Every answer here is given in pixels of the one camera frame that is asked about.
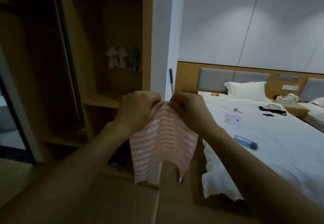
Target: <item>pink striped cloth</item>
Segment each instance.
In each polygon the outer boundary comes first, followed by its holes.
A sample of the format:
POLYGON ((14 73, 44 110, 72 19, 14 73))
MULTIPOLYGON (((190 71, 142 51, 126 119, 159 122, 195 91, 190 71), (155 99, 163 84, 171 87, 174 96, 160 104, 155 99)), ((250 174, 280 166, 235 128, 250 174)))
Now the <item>pink striped cloth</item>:
POLYGON ((153 120, 129 139, 135 183, 146 181, 163 161, 174 163, 181 179, 189 167, 197 138, 165 101, 153 120))

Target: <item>water bottle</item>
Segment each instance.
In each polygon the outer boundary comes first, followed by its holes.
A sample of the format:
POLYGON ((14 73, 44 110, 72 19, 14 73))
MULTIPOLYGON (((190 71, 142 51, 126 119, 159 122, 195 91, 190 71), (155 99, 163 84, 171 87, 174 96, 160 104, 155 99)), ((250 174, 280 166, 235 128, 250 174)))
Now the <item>water bottle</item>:
POLYGON ((256 150, 258 148, 257 143, 250 141, 249 139, 245 139, 241 136, 235 135, 234 140, 243 146, 251 148, 252 150, 256 150))

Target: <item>bedside table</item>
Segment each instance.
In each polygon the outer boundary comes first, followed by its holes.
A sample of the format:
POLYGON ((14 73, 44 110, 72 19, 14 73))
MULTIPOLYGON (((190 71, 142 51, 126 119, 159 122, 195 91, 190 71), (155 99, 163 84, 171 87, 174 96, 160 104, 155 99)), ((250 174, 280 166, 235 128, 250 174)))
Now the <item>bedside table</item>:
POLYGON ((309 109, 303 107, 300 104, 295 104, 295 105, 283 105, 283 107, 286 108, 287 112, 289 112, 290 114, 292 114, 293 116, 296 116, 298 118, 305 118, 309 112, 309 109))

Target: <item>paper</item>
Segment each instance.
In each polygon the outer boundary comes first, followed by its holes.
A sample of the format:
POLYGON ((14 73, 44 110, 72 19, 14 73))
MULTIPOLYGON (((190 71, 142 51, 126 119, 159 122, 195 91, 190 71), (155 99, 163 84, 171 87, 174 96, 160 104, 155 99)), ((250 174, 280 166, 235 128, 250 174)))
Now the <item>paper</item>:
POLYGON ((234 126, 243 127, 242 117, 233 115, 230 113, 225 113, 225 122, 232 124, 234 126))

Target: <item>white pillow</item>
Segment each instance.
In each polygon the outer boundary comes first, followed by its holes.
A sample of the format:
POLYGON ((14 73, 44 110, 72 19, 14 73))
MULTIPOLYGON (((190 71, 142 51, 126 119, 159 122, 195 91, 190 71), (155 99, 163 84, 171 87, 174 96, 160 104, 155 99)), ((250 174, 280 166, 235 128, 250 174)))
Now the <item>white pillow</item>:
POLYGON ((316 104, 316 105, 322 106, 324 108, 324 98, 314 99, 314 100, 310 101, 309 103, 316 104))
POLYGON ((240 99, 269 101, 264 93, 264 87, 266 84, 265 81, 247 83, 227 82, 224 83, 224 86, 227 87, 229 96, 234 96, 240 99))

